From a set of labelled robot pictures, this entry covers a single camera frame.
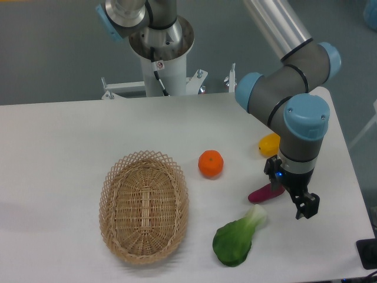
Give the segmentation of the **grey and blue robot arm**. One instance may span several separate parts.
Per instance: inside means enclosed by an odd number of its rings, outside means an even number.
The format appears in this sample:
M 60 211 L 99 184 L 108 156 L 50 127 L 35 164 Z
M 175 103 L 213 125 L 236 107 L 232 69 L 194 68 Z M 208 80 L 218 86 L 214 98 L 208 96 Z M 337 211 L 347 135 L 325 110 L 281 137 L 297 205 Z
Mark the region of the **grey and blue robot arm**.
M 280 137 L 278 153 L 264 168 L 272 190 L 285 188 L 297 218 L 311 218 L 319 196 L 308 191 L 323 138 L 328 130 L 327 102 L 311 91 L 340 69 L 337 49 L 315 43 L 287 1 L 246 1 L 254 22 L 282 62 L 270 76 L 245 75 L 234 89 L 238 104 Z M 96 8 L 109 35 L 128 38 L 143 63 L 146 94 L 189 93 L 186 54 L 194 33 L 177 14 L 176 1 L 104 1 Z

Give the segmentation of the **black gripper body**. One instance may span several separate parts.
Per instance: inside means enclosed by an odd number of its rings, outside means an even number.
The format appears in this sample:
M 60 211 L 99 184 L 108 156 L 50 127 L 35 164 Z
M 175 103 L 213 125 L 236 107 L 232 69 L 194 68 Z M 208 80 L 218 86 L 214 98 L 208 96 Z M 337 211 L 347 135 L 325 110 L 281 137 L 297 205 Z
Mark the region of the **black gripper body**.
M 307 186 L 311 180 L 312 174 L 312 170 L 306 173 L 297 174 L 280 168 L 276 173 L 276 178 L 291 195 L 299 197 L 308 192 Z

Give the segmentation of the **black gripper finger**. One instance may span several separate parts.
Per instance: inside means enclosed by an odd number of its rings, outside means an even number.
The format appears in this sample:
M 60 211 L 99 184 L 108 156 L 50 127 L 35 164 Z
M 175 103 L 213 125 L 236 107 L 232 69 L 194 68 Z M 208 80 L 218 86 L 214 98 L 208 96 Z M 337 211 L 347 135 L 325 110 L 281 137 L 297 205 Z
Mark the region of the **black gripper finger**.
M 292 202 L 296 205 L 296 219 L 306 219 L 318 213 L 320 197 L 314 193 L 302 192 L 298 195 L 291 195 Z
M 264 173 L 268 175 L 270 180 L 270 188 L 272 192 L 277 191 L 281 186 L 282 172 L 280 165 L 282 160 L 279 159 L 278 155 L 274 155 L 266 160 L 264 166 Z

